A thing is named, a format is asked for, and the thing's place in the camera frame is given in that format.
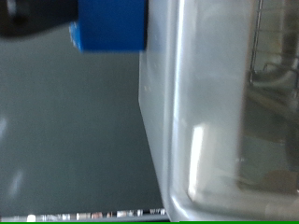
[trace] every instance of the gray wall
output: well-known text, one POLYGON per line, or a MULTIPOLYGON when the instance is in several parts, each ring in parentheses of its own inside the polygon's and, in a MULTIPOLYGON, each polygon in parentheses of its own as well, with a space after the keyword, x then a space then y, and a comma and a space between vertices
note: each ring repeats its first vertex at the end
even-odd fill
POLYGON ((162 207, 137 54, 80 54, 67 27, 0 42, 0 215, 162 207))

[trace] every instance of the blue plastic part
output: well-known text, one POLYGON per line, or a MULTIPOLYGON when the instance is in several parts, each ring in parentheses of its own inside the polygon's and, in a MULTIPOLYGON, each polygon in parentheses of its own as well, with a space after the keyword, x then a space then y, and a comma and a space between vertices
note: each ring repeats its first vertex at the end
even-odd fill
POLYGON ((146 0, 78 0, 70 26, 80 51, 139 51, 145 47, 146 0))

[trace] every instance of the gray floor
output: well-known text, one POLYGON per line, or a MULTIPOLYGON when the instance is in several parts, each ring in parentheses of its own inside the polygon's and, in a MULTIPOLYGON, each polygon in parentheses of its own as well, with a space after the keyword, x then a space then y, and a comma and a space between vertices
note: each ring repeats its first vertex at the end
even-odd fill
POLYGON ((0 42, 0 215, 162 207, 137 54, 80 54, 67 27, 0 42))

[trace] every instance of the metal rack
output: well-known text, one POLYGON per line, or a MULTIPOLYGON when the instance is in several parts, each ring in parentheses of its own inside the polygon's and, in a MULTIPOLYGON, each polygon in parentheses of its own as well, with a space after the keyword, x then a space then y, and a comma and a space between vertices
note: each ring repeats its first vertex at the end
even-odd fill
POLYGON ((266 107, 275 114, 282 116, 287 121, 293 122, 299 127, 299 5, 294 0, 285 0, 281 7, 265 7, 265 0, 258 1, 256 22, 254 27, 251 61, 249 66, 250 100, 266 107), (271 30, 263 27, 266 21, 264 13, 277 12, 281 17, 280 29, 271 30), (279 36, 280 50, 265 50, 261 44, 261 35, 271 39, 273 35, 279 36), (257 68, 259 54, 277 56, 280 62, 266 61, 263 68, 257 68), (281 88, 282 81, 289 79, 294 81, 291 86, 281 88))
POLYGON ((264 0, 259 0, 258 10, 254 29, 253 48, 250 63, 249 83, 253 86, 270 87, 274 81, 285 77, 287 74, 295 76, 293 88, 299 89, 299 67, 298 67, 298 7, 292 5, 292 0, 286 0, 282 7, 264 7, 264 0), (279 30, 270 30, 261 28, 263 13, 265 11, 280 11, 283 14, 282 27, 279 30), (274 52, 259 49, 260 35, 266 33, 268 35, 281 35, 281 51, 274 52), (280 63, 267 62, 264 64, 263 70, 258 71, 255 68, 257 55, 259 53, 275 55, 281 58, 280 63), (275 69, 271 71, 268 67, 272 66, 275 69))

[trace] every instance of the black object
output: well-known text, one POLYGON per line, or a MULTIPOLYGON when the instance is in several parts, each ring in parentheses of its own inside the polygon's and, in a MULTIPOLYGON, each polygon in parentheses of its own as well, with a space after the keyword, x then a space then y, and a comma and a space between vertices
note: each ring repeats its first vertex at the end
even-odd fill
POLYGON ((0 36, 33 35, 78 18, 77 0, 0 0, 0 36))

